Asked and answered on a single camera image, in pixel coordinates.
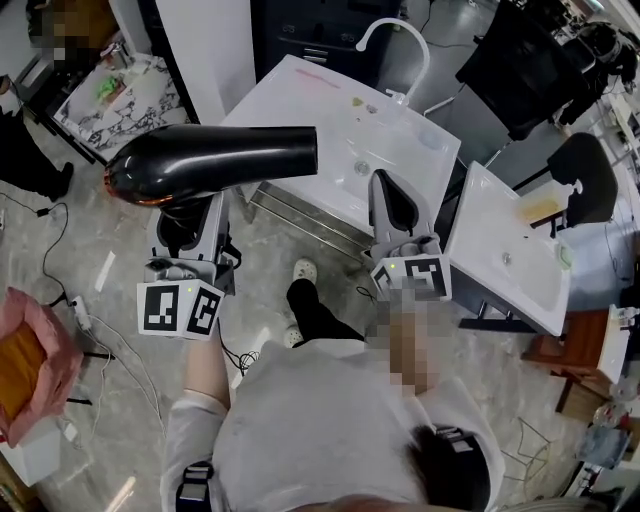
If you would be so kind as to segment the pink bag with orange lining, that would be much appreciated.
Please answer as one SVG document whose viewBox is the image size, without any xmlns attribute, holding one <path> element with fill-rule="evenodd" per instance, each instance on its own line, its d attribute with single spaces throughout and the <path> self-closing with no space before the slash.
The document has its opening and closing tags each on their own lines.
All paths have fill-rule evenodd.
<svg viewBox="0 0 640 512">
<path fill-rule="evenodd" d="M 16 447 L 64 412 L 83 353 L 52 308 L 8 288 L 0 303 L 0 438 Z"/>
</svg>

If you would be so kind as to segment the white sink table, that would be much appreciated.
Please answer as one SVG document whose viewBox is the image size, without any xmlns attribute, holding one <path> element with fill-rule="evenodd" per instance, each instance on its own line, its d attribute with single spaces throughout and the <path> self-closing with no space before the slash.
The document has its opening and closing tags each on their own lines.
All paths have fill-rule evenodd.
<svg viewBox="0 0 640 512">
<path fill-rule="evenodd" d="M 483 301 L 535 332 L 560 335 L 571 273 L 560 244 L 518 215 L 519 195 L 477 162 L 468 167 L 445 254 Z"/>
</svg>

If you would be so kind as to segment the black side chair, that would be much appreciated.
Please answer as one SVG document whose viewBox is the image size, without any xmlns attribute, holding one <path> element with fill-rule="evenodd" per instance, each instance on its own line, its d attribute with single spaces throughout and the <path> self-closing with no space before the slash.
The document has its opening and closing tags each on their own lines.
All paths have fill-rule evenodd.
<svg viewBox="0 0 640 512">
<path fill-rule="evenodd" d="M 555 231 L 575 228 L 584 224 L 607 222 L 612 214 L 618 196 L 615 173 L 599 140 L 589 133 L 571 135 L 548 159 L 537 173 L 514 187 L 516 191 L 531 184 L 544 175 L 550 175 L 561 184 L 580 180 L 583 192 L 573 194 L 565 211 L 534 224 L 524 221 L 517 209 L 514 213 L 519 220 L 531 227 L 539 227 L 548 222 Z"/>
</svg>

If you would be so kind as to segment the white panel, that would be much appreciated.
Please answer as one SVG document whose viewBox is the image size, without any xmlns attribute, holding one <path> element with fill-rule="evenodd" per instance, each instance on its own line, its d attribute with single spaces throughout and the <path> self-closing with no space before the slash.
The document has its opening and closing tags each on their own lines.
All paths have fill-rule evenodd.
<svg viewBox="0 0 640 512">
<path fill-rule="evenodd" d="M 156 0 L 199 122 L 217 125 L 255 87 L 250 0 Z"/>
</svg>

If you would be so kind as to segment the dark drawer cabinet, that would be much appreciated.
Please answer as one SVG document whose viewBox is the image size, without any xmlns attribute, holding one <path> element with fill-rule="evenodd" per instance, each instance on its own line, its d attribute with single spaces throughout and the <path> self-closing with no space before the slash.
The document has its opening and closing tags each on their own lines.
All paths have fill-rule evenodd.
<svg viewBox="0 0 640 512">
<path fill-rule="evenodd" d="M 285 56 L 327 67 L 370 87 L 379 71 L 393 27 L 374 31 L 363 52 L 356 44 L 375 21 L 395 17 L 402 0 L 250 0 L 256 79 Z"/>
</svg>

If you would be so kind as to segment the person's white shirt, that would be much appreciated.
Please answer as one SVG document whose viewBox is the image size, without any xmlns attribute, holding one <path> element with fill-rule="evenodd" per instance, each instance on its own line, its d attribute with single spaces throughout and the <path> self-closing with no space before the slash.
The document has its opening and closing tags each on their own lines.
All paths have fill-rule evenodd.
<svg viewBox="0 0 640 512">
<path fill-rule="evenodd" d="M 268 342 L 230 399 L 174 403 L 162 512 L 485 512 L 504 480 L 459 379 L 407 396 L 361 341 Z"/>
</svg>

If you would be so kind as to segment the yellow pump soap bottle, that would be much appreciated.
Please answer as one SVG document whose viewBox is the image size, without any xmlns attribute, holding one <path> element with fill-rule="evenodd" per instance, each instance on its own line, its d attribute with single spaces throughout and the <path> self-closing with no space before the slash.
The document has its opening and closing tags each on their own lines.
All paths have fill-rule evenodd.
<svg viewBox="0 0 640 512">
<path fill-rule="evenodd" d="M 580 195 L 583 190 L 580 180 L 561 184 L 552 179 L 520 197 L 517 201 L 517 209 L 524 221 L 534 224 L 565 211 L 569 198 L 573 194 Z"/>
</svg>

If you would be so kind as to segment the person's left forearm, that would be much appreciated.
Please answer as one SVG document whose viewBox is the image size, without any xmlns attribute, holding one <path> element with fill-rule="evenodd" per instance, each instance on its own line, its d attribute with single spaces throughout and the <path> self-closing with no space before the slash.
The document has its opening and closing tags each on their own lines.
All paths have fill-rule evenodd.
<svg viewBox="0 0 640 512">
<path fill-rule="evenodd" d="M 184 388 L 216 399 L 229 409 L 230 387 L 219 327 L 208 341 L 190 340 L 187 348 Z"/>
</svg>

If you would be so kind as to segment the person's black trouser leg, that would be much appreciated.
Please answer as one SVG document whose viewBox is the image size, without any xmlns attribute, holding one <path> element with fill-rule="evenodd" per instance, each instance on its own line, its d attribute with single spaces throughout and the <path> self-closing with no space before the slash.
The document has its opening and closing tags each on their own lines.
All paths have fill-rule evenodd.
<svg viewBox="0 0 640 512">
<path fill-rule="evenodd" d="M 318 339 L 365 341 L 361 334 L 338 320 L 321 303 L 316 286 L 310 281 L 305 279 L 293 281 L 287 291 L 286 298 L 295 317 L 296 325 L 304 337 L 304 343 L 300 346 Z"/>
</svg>

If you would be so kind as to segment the wooden side table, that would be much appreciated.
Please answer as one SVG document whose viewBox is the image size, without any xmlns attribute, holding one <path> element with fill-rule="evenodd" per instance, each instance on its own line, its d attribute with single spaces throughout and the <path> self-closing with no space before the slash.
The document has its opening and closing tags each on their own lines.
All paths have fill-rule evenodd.
<svg viewBox="0 0 640 512">
<path fill-rule="evenodd" d="M 570 312 L 559 336 L 535 337 L 521 359 L 563 378 L 555 411 L 583 422 L 610 399 L 622 377 L 629 339 L 640 310 L 607 309 Z"/>
</svg>

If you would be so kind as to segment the white sink basin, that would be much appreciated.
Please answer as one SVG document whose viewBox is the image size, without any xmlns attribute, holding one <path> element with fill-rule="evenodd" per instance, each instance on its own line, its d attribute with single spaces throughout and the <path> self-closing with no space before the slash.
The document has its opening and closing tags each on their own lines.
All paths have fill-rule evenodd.
<svg viewBox="0 0 640 512">
<path fill-rule="evenodd" d="M 347 76 L 285 56 L 226 116 L 225 126 L 313 126 L 318 172 L 275 186 L 371 233 L 368 183 L 377 169 L 410 183 L 435 219 L 461 142 L 411 109 Z"/>
</svg>

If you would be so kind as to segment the white power strip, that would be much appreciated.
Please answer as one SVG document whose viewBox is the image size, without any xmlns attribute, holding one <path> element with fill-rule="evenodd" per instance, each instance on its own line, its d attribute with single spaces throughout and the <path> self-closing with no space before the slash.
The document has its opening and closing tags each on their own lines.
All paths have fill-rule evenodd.
<svg viewBox="0 0 640 512">
<path fill-rule="evenodd" d="M 83 298 L 80 295 L 77 295 L 69 301 L 69 304 L 73 309 L 74 317 L 79 327 L 84 332 L 90 332 L 92 330 L 91 316 L 87 311 Z"/>
</svg>

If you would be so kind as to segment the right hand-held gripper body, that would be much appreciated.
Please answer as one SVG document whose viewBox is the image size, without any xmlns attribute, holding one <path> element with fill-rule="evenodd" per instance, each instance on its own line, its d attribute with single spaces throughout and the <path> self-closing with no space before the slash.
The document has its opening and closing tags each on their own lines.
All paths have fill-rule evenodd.
<svg viewBox="0 0 640 512">
<path fill-rule="evenodd" d="M 370 272 L 380 299 L 398 292 L 412 292 L 418 301 L 452 298 L 451 265 L 442 252 L 437 234 L 402 241 L 378 243 L 370 251 Z"/>
</svg>

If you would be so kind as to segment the black hair dryer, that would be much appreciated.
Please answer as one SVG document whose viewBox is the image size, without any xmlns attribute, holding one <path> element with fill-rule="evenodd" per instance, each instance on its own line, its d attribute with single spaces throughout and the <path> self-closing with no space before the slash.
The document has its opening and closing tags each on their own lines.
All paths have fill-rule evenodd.
<svg viewBox="0 0 640 512">
<path fill-rule="evenodd" d="M 107 192 L 157 207 L 181 227 L 181 249 L 193 248 L 210 197 L 236 186 L 318 172 L 313 126 L 167 125 L 131 140 L 107 163 Z"/>
</svg>

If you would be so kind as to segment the person's right forearm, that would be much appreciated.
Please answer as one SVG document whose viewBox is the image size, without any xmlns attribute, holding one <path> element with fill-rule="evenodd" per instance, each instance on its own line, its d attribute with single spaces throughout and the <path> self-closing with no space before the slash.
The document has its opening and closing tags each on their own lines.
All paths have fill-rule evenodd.
<svg viewBox="0 0 640 512">
<path fill-rule="evenodd" d="M 392 385 L 419 396 L 440 378 L 442 304 L 421 301 L 414 290 L 395 289 L 379 296 L 366 339 L 388 371 Z"/>
</svg>

